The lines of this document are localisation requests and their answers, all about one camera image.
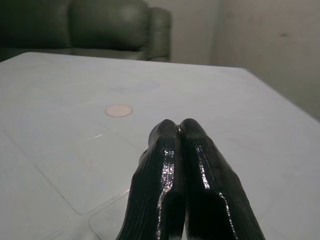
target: white table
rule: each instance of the white table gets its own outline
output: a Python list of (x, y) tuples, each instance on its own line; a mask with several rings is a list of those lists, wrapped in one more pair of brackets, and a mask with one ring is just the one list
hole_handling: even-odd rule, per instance
[(0, 63), (0, 239), (112, 240), (166, 118), (204, 127), (266, 239), (319, 238), (320, 124), (246, 70), (24, 53)]

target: couch armrest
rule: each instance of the couch armrest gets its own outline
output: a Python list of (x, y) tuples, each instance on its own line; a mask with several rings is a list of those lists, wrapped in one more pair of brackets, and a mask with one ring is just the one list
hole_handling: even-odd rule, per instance
[(150, 22), (146, 54), (148, 60), (170, 61), (170, 12), (158, 7), (150, 8)]

